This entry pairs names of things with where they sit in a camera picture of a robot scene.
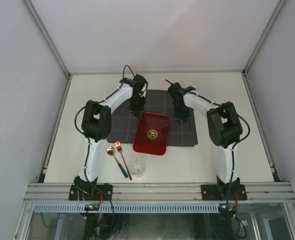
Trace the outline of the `grey checked cloth napkin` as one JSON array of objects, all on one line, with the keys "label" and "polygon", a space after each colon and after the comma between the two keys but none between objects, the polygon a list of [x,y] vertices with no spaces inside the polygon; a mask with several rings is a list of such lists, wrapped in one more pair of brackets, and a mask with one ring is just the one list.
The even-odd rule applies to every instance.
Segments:
[{"label": "grey checked cloth napkin", "polygon": [[[194,111],[189,109],[190,118],[186,122],[175,120],[173,98],[166,90],[148,90],[145,96],[144,111],[167,115],[170,118],[167,145],[170,147],[194,147],[198,144]],[[133,144],[139,119],[130,113],[130,101],[124,101],[112,113],[109,143],[119,141]]]}]

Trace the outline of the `red rectangular tray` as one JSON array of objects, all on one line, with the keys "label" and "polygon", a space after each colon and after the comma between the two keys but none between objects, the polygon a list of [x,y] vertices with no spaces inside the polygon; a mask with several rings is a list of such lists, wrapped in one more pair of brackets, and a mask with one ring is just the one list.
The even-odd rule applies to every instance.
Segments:
[{"label": "red rectangular tray", "polygon": [[169,116],[143,112],[137,125],[133,150],[142,154],[164,155],[167,150],[169,129]]}]

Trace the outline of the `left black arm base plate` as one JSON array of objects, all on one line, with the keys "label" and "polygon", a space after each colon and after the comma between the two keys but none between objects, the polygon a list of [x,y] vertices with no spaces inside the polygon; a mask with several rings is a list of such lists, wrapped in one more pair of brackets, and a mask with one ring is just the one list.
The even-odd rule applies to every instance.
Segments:
[{"label": "left black arm base plate", "polygon": [[69,201],[99,201],[103,199],[104,201],[109,201],[112,197],[113,186],[110,184],[99,184],[96,188],[90,186],[88,190],[82,190],[76,185],[72,185],[69,190]]}]

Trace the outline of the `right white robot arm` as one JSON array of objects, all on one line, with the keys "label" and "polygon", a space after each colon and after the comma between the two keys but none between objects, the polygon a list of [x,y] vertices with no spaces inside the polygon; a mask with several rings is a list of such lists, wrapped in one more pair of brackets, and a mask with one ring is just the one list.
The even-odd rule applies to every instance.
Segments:
[{"label": "right white robot arm", "polygon": [[171,93],[170,96],[174,104],[174,117],[178,122],[188,120],[190,108],[206,114],[209,137],[214,145],[222,148],[214,193],[221,200],[230,199],[240,186],[235,151],[243,133],[235,106],[231,102],[219,104],[195,92],[185,93],[183,90]]}]

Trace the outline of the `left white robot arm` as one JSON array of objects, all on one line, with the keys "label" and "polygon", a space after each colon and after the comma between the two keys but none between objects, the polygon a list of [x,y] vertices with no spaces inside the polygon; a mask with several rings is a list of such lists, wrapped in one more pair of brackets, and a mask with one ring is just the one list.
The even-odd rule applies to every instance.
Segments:
[{"label": "left white robot arm", "polygon": [[100,148],[112,129],[112,113],[126,100],[129,100],[129,111],[140,118],[146,101],[146,80],[123,78],[120,86],[101,101],[89,100],[75,115],[83,112],[81,128],[74,124],[76,130],[85,137],[83,166],[73,182],[79,194],[86,200],[92,200],[99,191],[97,187],[97,167]]}]

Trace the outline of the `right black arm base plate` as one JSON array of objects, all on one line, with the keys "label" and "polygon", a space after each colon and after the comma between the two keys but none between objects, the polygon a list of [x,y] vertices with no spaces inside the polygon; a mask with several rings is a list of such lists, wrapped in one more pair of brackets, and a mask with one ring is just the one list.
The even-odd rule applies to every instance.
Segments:
[{"label": "right black arm base plate", "polygon": [[248,199],[246,188],[243,184],[237,187],[219,188],[217,184],[202,184],[200,186],[203,201],[246,201]]}]

